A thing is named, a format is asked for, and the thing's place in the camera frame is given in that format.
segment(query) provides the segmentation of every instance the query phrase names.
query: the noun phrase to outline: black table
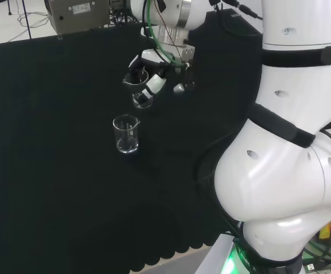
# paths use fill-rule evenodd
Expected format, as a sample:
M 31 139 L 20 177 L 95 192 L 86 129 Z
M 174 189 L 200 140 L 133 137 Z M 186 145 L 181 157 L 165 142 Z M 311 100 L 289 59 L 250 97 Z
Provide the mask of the black table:
M 228 36 L 210 15 L 189 38 L 196 90 L 140 112 L 121 85 L 147 48 L 139 28 L 0 45 L 0 273 L 128 273 L 225 230 L 192 167 L 244 122 L 261 38 Z M 114 144 L 124 113 L 142 122 L 135 155 Z

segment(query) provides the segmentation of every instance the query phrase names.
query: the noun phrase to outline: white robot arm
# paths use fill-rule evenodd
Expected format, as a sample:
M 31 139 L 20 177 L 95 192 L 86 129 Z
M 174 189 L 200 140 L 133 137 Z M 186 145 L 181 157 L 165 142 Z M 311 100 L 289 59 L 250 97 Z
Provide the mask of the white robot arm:
M 209 2 L 148 1 L 151 23 L 161 25 L 155 35 L 179 62 L 176 49 L 186 49 L 188 31 L 203 24 Z M 295 263 L 331 221 L 331 139 L 319 133 L 331 122 L 331 0 L 262 5 L 264 65 L 255 116 L 218 162 L 215 189 L 224 210 L 244 222 L 247 244 L 282 267 Z M 131 7 L 141 18 L 143 0 Z

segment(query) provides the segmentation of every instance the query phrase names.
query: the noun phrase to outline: empty beaker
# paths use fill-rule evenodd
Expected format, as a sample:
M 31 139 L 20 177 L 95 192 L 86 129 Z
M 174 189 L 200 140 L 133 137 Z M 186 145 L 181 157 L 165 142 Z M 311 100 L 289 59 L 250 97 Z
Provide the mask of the empty beaker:
M 132 153 L 138 148 L 140 120 L 132 115 L 120 115 L 113 120 L 115 145 L 122 153 Z

